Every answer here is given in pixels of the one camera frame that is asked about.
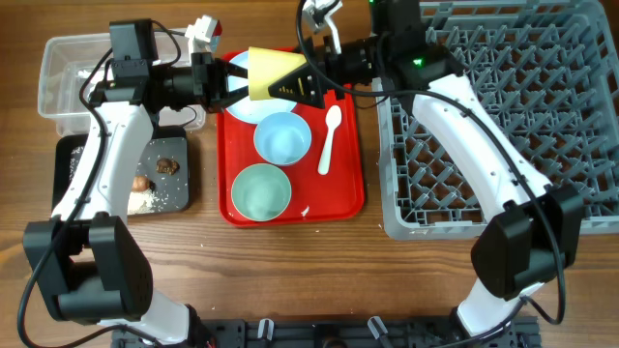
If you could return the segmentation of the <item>green small bowl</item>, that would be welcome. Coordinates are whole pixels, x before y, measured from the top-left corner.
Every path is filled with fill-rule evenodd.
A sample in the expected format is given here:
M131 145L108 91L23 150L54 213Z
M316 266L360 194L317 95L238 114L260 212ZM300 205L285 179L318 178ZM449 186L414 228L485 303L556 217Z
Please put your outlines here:
M279 217L288 208L292 187L287 175L268 163L243 169L234 179L231 200L238 213L251 221L265 222Z

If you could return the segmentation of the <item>white rice pile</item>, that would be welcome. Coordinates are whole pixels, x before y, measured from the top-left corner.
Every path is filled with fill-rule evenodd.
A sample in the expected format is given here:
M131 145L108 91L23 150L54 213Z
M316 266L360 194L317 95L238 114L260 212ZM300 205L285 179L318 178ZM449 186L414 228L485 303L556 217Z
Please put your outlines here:
M159 159L175 160L180 169L172 176L158 173L156 163ZM135 176L148 177L155 187L144 192L131 192L129 216L174 213L187 208L190 201L187 141L184 138L151 141L137 165Z

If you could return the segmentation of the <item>yellow plastic cup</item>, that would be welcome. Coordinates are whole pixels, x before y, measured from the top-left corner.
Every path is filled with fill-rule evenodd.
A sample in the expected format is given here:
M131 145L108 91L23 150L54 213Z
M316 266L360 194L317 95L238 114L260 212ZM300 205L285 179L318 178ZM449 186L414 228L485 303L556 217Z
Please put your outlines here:
M271 98L268 88L284 76L303 66L303 54L251 46L248 50L248 85L251 101Z

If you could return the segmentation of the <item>light blue bowl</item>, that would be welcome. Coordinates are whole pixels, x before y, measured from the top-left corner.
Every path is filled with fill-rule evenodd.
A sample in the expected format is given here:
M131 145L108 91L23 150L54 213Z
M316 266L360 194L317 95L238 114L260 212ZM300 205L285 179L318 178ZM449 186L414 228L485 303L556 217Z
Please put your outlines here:
M255 128L253 145L259 156L277 166L300 161L309 151L312 134L304 118L293 112L277 112Z

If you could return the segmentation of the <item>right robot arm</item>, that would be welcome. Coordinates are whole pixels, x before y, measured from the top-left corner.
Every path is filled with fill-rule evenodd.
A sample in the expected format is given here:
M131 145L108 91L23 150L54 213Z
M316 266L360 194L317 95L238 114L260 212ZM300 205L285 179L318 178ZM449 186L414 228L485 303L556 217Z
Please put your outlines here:
M575 262L583 200L556 187L512 145L479 102L465 67L428 43L416 1L373 1L371 34L342 43L332 32L321 47L300 38L272 70L251 61L253 100L324 106L328 91L363 96L375 78L448 152L476 195L487 225L471 250L477 276L455 310L465 344L499 334L543 285L565 282Z

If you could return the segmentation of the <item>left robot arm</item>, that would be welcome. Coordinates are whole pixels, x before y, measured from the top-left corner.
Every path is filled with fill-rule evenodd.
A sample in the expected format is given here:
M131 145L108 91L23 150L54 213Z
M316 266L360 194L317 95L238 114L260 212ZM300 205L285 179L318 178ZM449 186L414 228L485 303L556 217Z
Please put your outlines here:
M49 219L26 226L23 248L39 290L58 322L131 334L155 347L211 347L214 336L189 305L153 284L150 264L127 226L135 172L164 108L199 105L220 112L247 95L230 76L247 71L214 56L221 24L200 17L186 30L190 62L161 62L156 20L115 21L110 47L78 97L90 130L73 179Z

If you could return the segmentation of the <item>brown food scrap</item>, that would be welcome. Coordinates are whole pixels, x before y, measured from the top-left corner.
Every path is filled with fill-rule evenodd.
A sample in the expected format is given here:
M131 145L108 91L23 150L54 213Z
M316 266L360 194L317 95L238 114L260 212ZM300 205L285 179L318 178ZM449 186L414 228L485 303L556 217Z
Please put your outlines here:
M174 175L180 169L180 164L174 159L159 159L156 171L161 174Z

